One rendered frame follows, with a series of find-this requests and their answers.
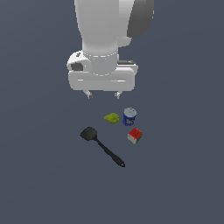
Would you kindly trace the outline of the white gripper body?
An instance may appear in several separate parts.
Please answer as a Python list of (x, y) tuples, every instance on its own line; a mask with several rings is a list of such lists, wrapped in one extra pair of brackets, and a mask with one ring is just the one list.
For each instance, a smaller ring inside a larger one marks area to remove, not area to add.
[(119, 60), (116, 70), (104, 76), (85, 71), (70, 71), (69, 85), (73, 90), (131, 91), (135, 86), (138, 64), (132, 60)]

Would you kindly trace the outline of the black spatula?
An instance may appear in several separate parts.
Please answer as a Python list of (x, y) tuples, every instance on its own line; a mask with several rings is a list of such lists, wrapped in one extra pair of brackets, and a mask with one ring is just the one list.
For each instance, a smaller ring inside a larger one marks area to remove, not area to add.
[(98, 145), (104, 150), (104, 152), (112, 158), (114, 162), (116, 162), (119, 166), (124, 167), (124, 161), (118, 157), (113, 151), (109, 150), (98, 138), (97, 138), (97, 131), (92, 127), (85, 128), (81, 133), (80, 136), (85, 139), (86, 141), (96, 141)]

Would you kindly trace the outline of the red white green puzzle cube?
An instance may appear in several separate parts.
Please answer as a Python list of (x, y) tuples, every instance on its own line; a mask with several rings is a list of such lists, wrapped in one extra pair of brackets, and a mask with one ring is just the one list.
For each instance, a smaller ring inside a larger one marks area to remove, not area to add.
[(140, 138), (142, 137), (143, 133), (137, 129), (137, 128), (133, 128), (131, 130), (131, 132), (128, 134), (128, 139), (133, 143), (136, 144)]

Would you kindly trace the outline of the yellow-green crumpled object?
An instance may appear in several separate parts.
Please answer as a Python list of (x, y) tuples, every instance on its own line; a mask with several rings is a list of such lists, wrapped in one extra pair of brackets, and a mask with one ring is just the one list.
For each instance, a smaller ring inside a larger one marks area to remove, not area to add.
[(120, 117), (117, 113), (110, 113), (109, 115), (105, 115), (104, 119), (111, 124), (116, 124), (120, 120)]

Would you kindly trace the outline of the blue can with grey lid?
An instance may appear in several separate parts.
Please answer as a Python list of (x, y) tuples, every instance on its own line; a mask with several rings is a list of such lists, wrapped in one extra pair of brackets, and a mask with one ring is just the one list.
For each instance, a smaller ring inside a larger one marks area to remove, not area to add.
[(136, 116), (137, 116), (137, 112), (133, 108), (126, 108), (123, 111), (122, 123), (125, 126), (131, 126), (134, 124)]

